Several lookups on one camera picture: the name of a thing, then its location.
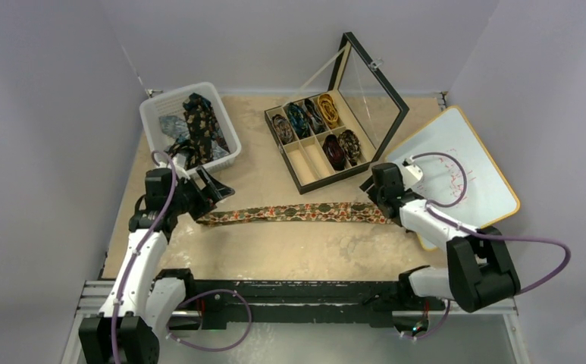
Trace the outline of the paisley orange green tie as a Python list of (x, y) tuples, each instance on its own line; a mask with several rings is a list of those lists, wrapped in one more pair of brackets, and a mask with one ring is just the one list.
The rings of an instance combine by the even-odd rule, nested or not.
[(263, 206), (232, 211), (209, 212), (196, 223), (223, 226), (251, 222), (319, 221), (393, 224), (372, 202), (320, 202), (279, 206)]

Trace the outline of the black tie organizer box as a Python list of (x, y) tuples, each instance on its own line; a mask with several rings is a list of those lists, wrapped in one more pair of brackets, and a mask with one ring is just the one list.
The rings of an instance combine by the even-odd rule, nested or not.
[(299, 193), (366, 171), (409, 113), (409, 106), (356, 35), (284, 102), (264, 112)]

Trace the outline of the white plastic basket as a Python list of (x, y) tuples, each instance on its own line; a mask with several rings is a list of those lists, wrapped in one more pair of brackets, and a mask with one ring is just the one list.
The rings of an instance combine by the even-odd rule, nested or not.
[(230, 167), (242, 151), (212, 83), (153, 96), (141, 103), (139, 111), (150, 149), (166, 152), (181, 176), (193, 176), (200, 165), (209, 172)]

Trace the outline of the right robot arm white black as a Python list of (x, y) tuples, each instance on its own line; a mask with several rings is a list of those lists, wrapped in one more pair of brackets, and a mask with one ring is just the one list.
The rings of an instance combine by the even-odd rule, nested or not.
[(445, 268), (423, 265), (399, 275), (396, 297), (402, 306), (414, 309), (434, 297), (475, 312), (520, 292), (519, 276), (496, 228), (480, 229), (436, 212), (406, 186), (402, 168), (394, 163), (375, 165), (361, 188), (387, 220), (426, 238), (446, 255)]

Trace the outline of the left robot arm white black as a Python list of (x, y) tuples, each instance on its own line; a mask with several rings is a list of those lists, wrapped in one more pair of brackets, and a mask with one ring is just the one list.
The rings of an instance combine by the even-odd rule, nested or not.
[(235, 193), (203, 167), (196, 172), (202, 187), (170, 168), (146, 172), (114, 285), (96, 316), (84, 319), (78, 330), (87, 363), (157, 363), (172, 309), (195, 305), (189, 269), (156, 269), (179, 216), (201, 218)]

